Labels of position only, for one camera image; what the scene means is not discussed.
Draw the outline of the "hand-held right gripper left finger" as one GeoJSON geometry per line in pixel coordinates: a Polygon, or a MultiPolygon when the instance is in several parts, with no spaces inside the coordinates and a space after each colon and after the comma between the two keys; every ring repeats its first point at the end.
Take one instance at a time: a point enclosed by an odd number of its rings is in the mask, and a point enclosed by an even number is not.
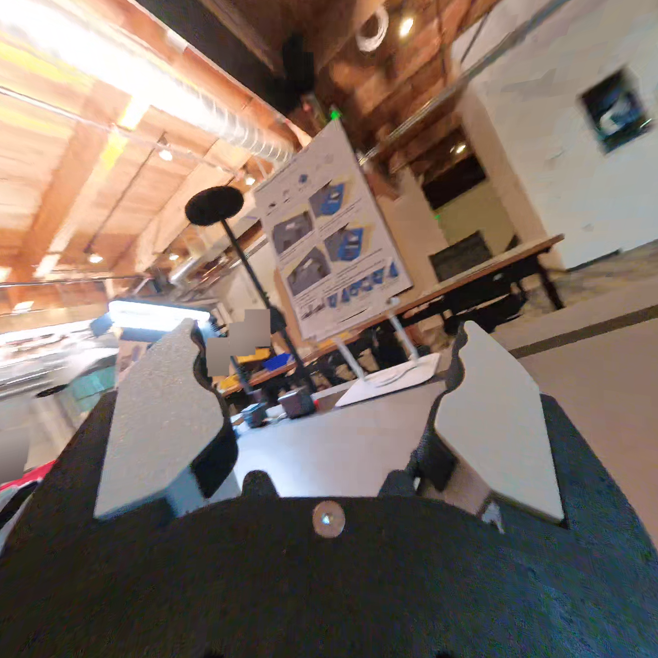
{"type": "Polygon", "coordinates": [[[183,320],[119,384],[94,517],[154,502],[174,517],[237,498],[237,441],[207,374],[212,323],[183,320]]]}

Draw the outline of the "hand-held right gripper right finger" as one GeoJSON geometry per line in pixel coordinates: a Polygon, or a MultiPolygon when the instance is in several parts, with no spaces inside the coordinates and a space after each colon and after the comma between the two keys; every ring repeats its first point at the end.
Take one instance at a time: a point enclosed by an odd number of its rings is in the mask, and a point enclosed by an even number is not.
{"type": "Polygon", "coordinates": [[[503,503],[565,521],[539,387],[473,321],[456,334],[445,388],[411,455],[417,494],[502,529],[503,503]]]}

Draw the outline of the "led light panel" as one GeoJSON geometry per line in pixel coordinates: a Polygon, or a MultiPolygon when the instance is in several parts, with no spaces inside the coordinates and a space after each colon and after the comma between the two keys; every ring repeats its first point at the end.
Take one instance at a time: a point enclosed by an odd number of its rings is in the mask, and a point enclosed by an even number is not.
{"type": "Polygon", "coordinates": [[[159,341],[182,322],[192,320],[202,331],[212,328],[215,318],[203,309],[160,304],[137,299],[116,299],[108,311],[94,319],[89,328],[95,337],[118,331],[118,339],[142,343],[159,341]]]}

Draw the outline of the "white poster stand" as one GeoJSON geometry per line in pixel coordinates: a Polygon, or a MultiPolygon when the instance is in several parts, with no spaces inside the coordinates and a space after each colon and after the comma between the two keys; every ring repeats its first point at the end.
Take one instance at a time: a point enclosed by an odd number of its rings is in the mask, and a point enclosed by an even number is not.
{"type": "Polygon", "coordinates": [[[423,357],[419,356],[416,347],[412,344],[411,339],[397,318],[399,305],[399,298],[391,297],[386,301],[385,314],[397,338],[402,340],[405,349],[409,353],[407,360],[400,365],[366,375],[357,359],[352,356],[345,342],[338,336],[332,338],[350,369],[357,375],[357,379],[352,382],[350,388],[336,402],[336,407],[347,407],[380,398],[389,393],[407,390],[428,382],[438,372],[441,355],[439,353],[430,353],[423,357]]]}

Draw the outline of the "grey charger box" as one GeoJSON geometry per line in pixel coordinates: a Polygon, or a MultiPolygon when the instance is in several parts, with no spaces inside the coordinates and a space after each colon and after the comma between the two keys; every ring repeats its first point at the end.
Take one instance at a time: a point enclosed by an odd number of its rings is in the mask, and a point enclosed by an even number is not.
{"type": "Polygon", "coordinates": [[[278,403],[284,415],[291,420],[312,415],[317,410],[315,401],[305,387],[284,393],[279,396],[278,403]]]}

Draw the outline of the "black-legged wooden desk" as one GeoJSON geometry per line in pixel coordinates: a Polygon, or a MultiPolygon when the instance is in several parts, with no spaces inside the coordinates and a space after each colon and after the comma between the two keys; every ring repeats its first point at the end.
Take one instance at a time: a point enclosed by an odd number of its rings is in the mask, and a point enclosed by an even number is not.
{"type": "Polygon", "coordinates": [[[400,307],[396,311],[404,328],[439,316],[456,329],[458,321],[474,311],[496,306],[495,315],[503,322],[519,316],[527,302],[522,281],[538,276],[541,287],[554,310],[564,309],[564,302],[549,272],[539,259],[558,243],[563,234],[552,235],[519,246],[470,268],[446,281],[438,289],[400,307]]]}

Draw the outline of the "black light stand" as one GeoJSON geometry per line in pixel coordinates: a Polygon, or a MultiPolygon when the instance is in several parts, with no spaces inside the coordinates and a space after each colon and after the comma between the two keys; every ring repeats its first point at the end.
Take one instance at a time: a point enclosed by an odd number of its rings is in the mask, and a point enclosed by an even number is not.
{"type": "Polygon", "coordinates": [[[228,224],[228,220],[236,216],[243,209],[243,206],[244,196],[241,191],[230,185],[220,185],[196,193],[185,206],[185,216],[189,223],[195,226],[206,227],[220,224],[223,227],[260,300],[265,308],[270,311],[270,328],[274,329],[272,333],[278,334],[284,340],[289,353],[293,357],[297,379],[304,383],[311,393],[316,393],[317,387],[289,336],[284,315],[280,309],[270,303],[267,292],[260,284],[255,271],[228,224]]]}

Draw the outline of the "instruction poster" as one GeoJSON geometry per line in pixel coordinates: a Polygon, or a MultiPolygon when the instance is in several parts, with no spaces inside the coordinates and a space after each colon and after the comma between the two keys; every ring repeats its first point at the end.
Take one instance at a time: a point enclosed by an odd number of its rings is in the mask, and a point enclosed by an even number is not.
{"type": "Polygon", "coordinates": [[[346,332],[413,286],[339,120],[254,198],[303,340],[346,332]]]}

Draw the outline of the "silver air duct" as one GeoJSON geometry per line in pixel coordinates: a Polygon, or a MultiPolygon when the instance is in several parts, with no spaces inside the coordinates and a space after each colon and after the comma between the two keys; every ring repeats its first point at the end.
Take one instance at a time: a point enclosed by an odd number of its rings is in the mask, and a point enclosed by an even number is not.
{"type": "Polygon", "coordinates": [[[258,127],[199,88],[164,72],[149,83],[152,105],[177,119],[272,164],[284,164],[295,152],[291,143],[258,127]]]}

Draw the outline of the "black wall sign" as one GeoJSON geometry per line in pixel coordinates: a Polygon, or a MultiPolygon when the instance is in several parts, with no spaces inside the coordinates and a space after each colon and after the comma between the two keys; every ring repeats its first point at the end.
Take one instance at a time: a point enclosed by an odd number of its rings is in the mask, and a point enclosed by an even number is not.
{"type": "Polygon", "coordinates": [[[654,120],[639,97],[636,83],[635,75],[623,67],[580,94],[586,121],[604,154],[654,128],[654,120]]]}

